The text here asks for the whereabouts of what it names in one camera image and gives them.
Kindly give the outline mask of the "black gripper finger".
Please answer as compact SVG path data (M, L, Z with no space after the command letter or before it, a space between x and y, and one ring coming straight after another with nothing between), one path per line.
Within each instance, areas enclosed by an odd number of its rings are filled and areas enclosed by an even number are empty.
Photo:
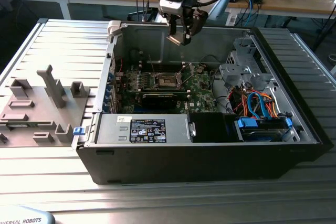
M187 45L191 42L191 38L202 30L207 18L208 13L206 11L200 9L183 10L181 18L183 26L182 45Z
M169 23L169 39L173 41L178 41L177 38L177 24L176 20L178 19L178 16L176 15L169 15L167 18L167 22Z

